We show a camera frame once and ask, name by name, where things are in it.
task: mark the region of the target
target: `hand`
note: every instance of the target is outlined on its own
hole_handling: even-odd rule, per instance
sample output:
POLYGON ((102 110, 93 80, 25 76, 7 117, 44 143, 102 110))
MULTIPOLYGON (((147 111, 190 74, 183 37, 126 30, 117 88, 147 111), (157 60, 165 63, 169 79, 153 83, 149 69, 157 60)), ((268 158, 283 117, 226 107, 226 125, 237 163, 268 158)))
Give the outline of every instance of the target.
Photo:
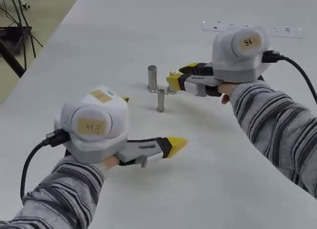
POLYGON ((115 156, 108 157, 107 159, 103 160, 103 164, 110 170, 112 167, 119 165, 120 161, 115 156))
POLYGON ((233 89, 239 84, 236 83, 223 83, 218 86, 218 92, 224 94, 221 103, 227 104, 230 101, 230 95, 233 89))

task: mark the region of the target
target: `gray striped shirt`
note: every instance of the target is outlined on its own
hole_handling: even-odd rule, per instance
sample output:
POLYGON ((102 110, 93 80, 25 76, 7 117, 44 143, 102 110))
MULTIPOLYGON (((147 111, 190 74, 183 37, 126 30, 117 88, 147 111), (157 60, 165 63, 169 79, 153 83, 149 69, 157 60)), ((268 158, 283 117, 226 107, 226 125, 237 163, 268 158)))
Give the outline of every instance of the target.
MULTIPOLYGON (((240 84, 230 97, 234 114, 254 146, 299 187, 317 197, 317 118, 265 82, 240 84)), ((0 229, 86 229, 106 177, 102 164, 63 158, 23 198, 24 207, 0 229)))

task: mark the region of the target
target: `electrical outlet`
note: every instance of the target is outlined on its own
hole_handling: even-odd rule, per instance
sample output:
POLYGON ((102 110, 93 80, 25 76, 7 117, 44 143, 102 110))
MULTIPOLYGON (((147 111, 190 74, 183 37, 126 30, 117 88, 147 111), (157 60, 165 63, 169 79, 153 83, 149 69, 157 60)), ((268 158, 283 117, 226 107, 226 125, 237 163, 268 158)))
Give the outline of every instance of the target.
POLYGON ((250 24, 238 24, 236 22, 221 22, 221 21, 204 21, 202 23, 203 30, 224 32, 230 28, 249 28, 250 24))
POLYGON ((267 29, 270 36, 284 37, 284 38, 304 38, 302 35, 301 28, 291 28, 291 27, 269 27, 267 29))
MULTIPOLYGON (((202 29, 205 31, 215 31, 224 32, 232 27, 237 28, 249 28, 254 27, 250 24, 239 24, 236 22, 221 22, 221 21, 204 21, 202 23, 202 29)), ((284 37, 284 38, 296 38, 302 39, 302 29, 301 28, 291 28, 291 27, 264 27, 270 36, 284 37)))

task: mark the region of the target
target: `cable connector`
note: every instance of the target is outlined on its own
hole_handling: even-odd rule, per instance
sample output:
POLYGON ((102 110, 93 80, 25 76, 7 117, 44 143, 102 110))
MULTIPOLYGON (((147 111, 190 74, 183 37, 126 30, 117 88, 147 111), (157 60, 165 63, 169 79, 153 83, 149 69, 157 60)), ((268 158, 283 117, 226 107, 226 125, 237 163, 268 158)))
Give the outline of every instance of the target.
POLYGON ((282 60, 283 57, 283 55, 280 55, 280 52, 268 50, 263 53, 262 63, 275 63, 282 60))
POLYGON ((46 139, 42 141, 44 146, 56 147, 70 141, 70 135, 64 129, 57 129, 52 133, 46 134, 46 139))

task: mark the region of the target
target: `black cable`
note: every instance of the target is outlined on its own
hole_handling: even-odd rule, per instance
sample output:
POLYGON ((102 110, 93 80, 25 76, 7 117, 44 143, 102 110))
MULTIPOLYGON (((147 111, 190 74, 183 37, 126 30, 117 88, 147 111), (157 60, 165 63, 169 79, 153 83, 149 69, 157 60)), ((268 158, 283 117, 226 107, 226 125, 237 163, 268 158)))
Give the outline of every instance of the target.
MULTIPOLYGON (((13 16, 12 16, 9 12, 7 12, 4 0, 3 0, 3 4, 4 4, 4 7, 5 7, 5 10, 4 10, 2 7, 0 7, 0 9, 6 14, 6 16, 7 16, 8 19, 10 19, 10 20, 13 21, 12 24, 15 23, 15 24, 18 25, 18 22, 13 18, 13 16)), ((41 42, 40 42, 33 34, 31 34, 31 35, 32 35, 33 39, 35 39, 35 41, 39 44, 39 46, 44 47, 43 44, 41 44, 41 42)))
POLYGON ((1 7, 1 10, 3 10, 3 11, 5 12, 5 15, 7 16, 8 19, 10 19, 10 20, 12 20, 13 22, 15 22, 14 19, 12 19, 12 18, 10 18, 10 17, 8 16, 8 12, 7 12, 7 9, 6 9, 5 1, 4 1, 4 0, 2 0, 2 1, 3 1, 3 5, 4 5, 5 10, 3 10, 2 7, 1 7))
POLYGON ((44 46, 40 43, 40 41, 37 40, 37 38, 35 38, 32 34, 31 34, 31 36, 35 39, 35 41, 39 44, 39 46, 44 47, 44 46))
POLYGON ((14 0, 11 0, 12 1, 12 4, 14 6, 14 9, 16 11, 16 14, 18 16, 18 20, 19 20, 19 23, 18 23, 18 26, 21 28, 21 31, 22 31, 22 44, 23 44, 23 55, 24 55, 24 70, 26 71, 27 69, 27 58, 26 58, 26 46, 25 46, 25 39, 24 39, 24 30, 23 30, 23 25, 22 25, 22 20, 21 20, 21 16, 20 16, 20 12, 18 10, 18 7, 16 6, 16 3, 14 0))
MULTIPOLYGON (((21 15, 22 15, 22 17, 24 19, 25 25, 26 25, 28 31, 31 34, 31 29, 30 29, 30 26, 28 24, 28 21, 27 21, 25 15, 24 15, 24 11, 23 11, 23 6, 22 6, 22 3, 21 3, 21 0, 18 0, 18 3, 19 3, 19 6, 20 6, 21 15)), ((32 35, 30 35, 30 40, 31 40, 33 55, 34 55, 34 58, 36 58, 35 46, 34 46, 34 41, 33 41, 33 36, 32 35)))
POLYGON ((26 161, 24 163, 23 170, 22 170, 21 184, 20 184, 21 200, 23 199, 25 194, 26 175, 34 155, 44 146, 50 145, 51 147, 56 147, 68 141, 70 141, 69 133, 63 129, 57 129, 54 132, 47 134, 46 139, 43 140, 41 143, 39 143, 36 147, 34 147, 34 149, 31 151, 29 156, 26 158, 26 161))
POLYGON ((316 94, 315 88, 314 88, 312 82, 310 81, 309 77, 305 73, 305 71, 301 68, 301 66, 298 65, 294 60, 292 60, 292 59, 290 59, 288 57, 285 57, 285 56, 280 56, 279 60, 284 60, 284 61, 292 64, 302 74, 302 76, 305 79, 305 81, 306 81, 306 83, 308 85, 308 88, 311 91, 311 93, 313 95, 313 98, 314 98, 314 100, 315 100, 315 102, 317 104, 317 94, 316 94))
POLYGON ((43 142, 41 142, 36 147, 34 147, 34 149, 29 154, 28 158, 26 158, 26 161, 24 163, 23 170, 22 170, 22 176, 21 176, 21 185, 20 185, 20 198, 21 198, 21 200, 24 197, 26 174, 28 172, 30 162, 31 162, 33 156, 35 155, 35 153, 37 153, 43 146, 46 146, 46 145, 43 142))

